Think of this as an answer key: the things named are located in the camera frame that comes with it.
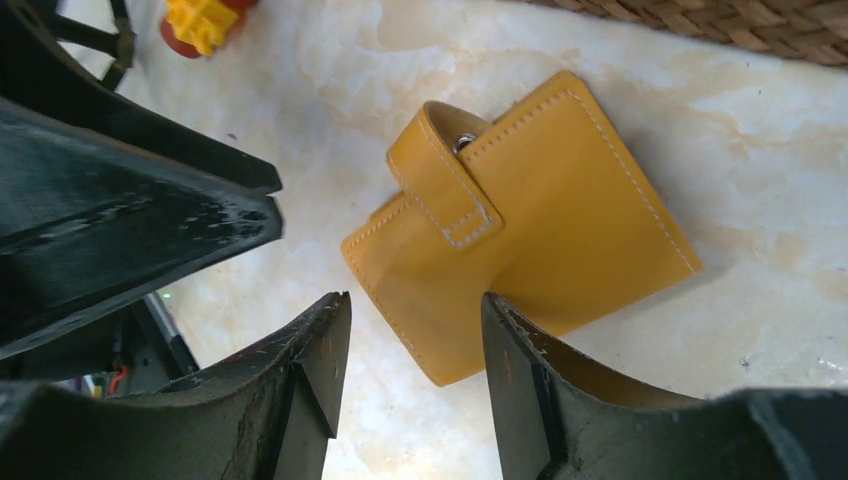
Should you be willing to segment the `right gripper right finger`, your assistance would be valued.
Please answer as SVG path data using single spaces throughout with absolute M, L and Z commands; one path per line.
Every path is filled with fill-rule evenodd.
M 502 297 L 481 305 L 507 479 L 843 479 L 847 393 L 753 388 L 713 399 L 624 375 Z

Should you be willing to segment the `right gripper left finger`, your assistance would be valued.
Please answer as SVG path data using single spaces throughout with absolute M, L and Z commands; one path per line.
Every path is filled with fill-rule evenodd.
M 331 292 L 283 328 L 155 393 L 1 386 L 5 479 L 318 479 L 338 433 L 351 332 Z

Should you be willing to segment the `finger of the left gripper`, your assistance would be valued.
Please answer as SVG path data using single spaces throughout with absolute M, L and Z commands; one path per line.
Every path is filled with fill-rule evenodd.
M 107 90 L 112 59 L 58 41 L 47 1 L 1 4 L 1 96 L 38 114 L 94 131 L 259 194 L 282 189 L 274 165 L 213 140 Z
M 278 240 L 275 200 L 1 104 L 1 354 Z

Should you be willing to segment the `orange leather card holder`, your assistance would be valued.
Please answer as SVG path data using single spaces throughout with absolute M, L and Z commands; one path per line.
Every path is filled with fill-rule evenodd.
M 397 194 L 341 250 L 438 386 L 483 369 L 488 292 L 561 336 L 703 268 L 588 87 L 569 71 L 494 121 L 424 103 L 386 163 Z

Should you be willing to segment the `brown wicker divided basket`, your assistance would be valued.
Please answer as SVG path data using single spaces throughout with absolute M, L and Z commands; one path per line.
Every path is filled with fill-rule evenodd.
M 847 0 L 555 0 L 538 4 L 757 54 L 847 68 Z

